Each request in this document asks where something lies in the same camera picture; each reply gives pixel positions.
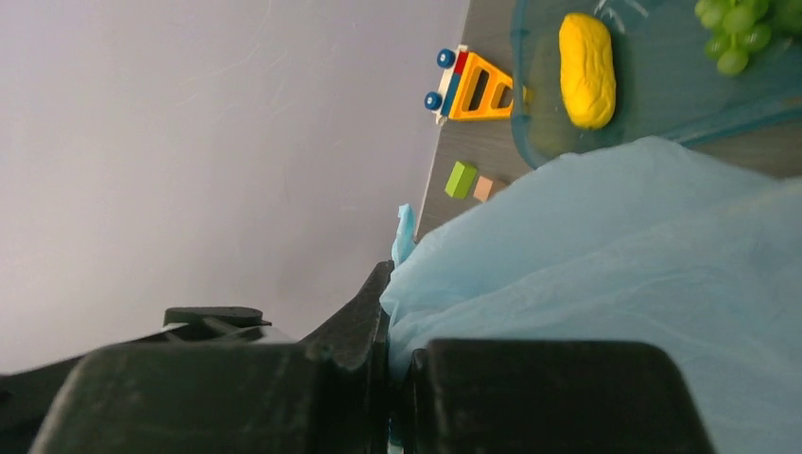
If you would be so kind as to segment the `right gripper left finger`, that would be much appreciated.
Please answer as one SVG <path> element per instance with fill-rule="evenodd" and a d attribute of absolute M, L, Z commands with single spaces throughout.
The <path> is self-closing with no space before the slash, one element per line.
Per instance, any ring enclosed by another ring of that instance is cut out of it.
<path fill-rule="evenodd" d="M 393 264 L 312 333 L 249 307 L 1 379 L 5 453 L 384 453 Z"/>

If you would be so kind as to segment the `light blue plastic bag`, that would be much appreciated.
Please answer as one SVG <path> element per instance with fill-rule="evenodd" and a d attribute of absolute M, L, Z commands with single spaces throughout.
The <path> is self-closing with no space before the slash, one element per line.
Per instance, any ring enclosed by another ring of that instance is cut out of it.
<path fill-rule="evenodd" d="M 801 181 L 646 137 L 562 155 L 426 234 L 380 298 L 435 338 L 645 341 L 722 453 L 801 449 Z"/>

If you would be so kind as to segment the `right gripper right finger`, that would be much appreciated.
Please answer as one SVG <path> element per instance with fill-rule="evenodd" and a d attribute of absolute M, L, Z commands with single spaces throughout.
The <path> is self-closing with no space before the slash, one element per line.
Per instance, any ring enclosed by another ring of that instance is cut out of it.
<path fill-rule="evenodd" d="M 710 453 L 670 357 L 642 342 L 431 341 L 400 397 L 409 453 Z"/>

